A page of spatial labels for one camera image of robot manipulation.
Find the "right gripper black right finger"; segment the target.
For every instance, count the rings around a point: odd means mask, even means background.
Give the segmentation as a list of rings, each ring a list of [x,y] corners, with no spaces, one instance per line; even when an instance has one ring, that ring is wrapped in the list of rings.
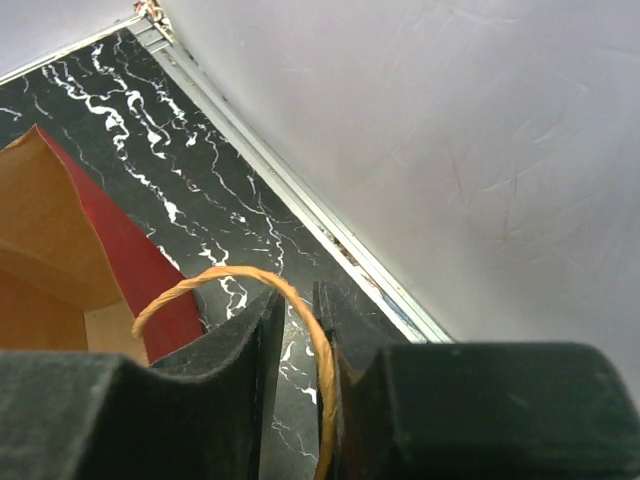
[[[639,414],[612,362],[575,342],[412,343],[332,283],[332,479],[635,479]]]

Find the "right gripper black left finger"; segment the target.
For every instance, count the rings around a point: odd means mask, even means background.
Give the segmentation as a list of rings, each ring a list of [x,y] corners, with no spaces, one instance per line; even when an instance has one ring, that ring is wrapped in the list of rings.
[[[255,479],[285,300],[263,291],[142,366],[121,354],[3,351],[5,479]]]

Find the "red brown paper bag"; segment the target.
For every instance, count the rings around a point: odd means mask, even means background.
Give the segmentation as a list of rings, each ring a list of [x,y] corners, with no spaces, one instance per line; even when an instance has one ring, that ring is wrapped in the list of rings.
[[[326,407],[314,475],[328,474],[336,393],[328,339],[296,289],[253,266],[186,278],[37,128],[1,153],[1,354],[121,354],[142,366],[273,289],[306,323]]]

